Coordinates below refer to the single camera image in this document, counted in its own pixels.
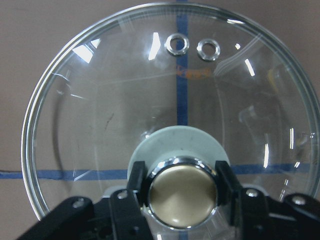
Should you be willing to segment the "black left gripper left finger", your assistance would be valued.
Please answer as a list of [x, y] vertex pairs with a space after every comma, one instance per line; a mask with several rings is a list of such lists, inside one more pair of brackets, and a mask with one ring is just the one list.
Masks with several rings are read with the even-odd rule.
[[136, 161], [132, 165], [126, 188], [112, 193], [109, 199], [112, 229], [115, 240], [151, 240], [151, 233], [141, 207], [144, 204], [146, 165]]

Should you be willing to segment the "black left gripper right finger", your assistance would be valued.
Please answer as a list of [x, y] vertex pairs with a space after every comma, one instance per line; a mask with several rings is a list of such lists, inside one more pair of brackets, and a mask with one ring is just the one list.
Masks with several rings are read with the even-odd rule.
[[235, 227], [235, 239], [269, 239], [269, 207], [264, 193], [256, 188], [243, 187], [226, 161], [217, 161], [215, 170], [218, 204], [227, 223]]

